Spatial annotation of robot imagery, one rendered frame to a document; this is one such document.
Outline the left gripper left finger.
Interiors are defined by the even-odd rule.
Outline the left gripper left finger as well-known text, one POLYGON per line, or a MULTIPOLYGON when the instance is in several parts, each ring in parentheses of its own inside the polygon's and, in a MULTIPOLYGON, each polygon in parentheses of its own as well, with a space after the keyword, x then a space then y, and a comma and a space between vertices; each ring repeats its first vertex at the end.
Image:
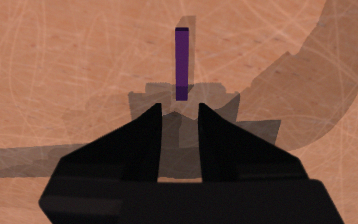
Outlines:
POLYGON ((157 182, 161 140, 162 105, 156 103, 135 120, 61 157, 50 179, 62 175, 139 181, 141 169, 140 181, 157 182))

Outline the purple rod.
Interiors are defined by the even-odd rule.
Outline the purple rod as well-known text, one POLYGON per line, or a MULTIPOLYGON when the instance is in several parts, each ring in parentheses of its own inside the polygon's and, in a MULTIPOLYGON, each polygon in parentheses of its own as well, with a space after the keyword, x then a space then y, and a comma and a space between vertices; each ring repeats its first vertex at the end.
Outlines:
POLYGON ((188 101, 189 27, 175 27, 176 101, 188 101))

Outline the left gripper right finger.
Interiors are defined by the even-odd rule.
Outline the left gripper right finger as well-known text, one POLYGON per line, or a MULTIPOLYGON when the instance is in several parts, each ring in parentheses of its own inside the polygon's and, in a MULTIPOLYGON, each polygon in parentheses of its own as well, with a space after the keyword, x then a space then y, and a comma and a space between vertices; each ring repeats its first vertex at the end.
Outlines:
POLYGON ((225 120, 205 103, 199 103, 198 140, 202 182, 310 179, 298 157, 225 120))

